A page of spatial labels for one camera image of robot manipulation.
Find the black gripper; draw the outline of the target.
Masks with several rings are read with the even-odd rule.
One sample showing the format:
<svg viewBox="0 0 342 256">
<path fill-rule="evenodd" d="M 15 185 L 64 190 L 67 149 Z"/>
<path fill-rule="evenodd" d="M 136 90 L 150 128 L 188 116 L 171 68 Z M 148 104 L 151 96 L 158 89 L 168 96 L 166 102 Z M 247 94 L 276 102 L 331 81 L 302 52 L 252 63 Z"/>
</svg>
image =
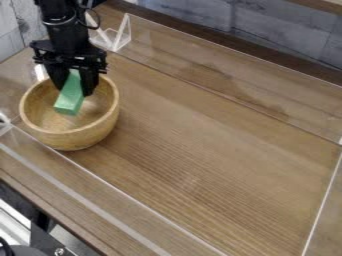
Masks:
<svg viewBox="0 0 342 256">
<path fill-rule="evenodd" d="M 33 60 L 45 65 L 57 90 L 63 89 L 69 75 L 67 68 L 79 69 L 81 91 L 88 97 L 99 84 L 99 73 L 107 72 L 107 54 L 89 42 L 88 29 L 77 19 L 57 23 L 43 22 L 43 24 L 48 38 L 29 43 Z"/>
</svg>

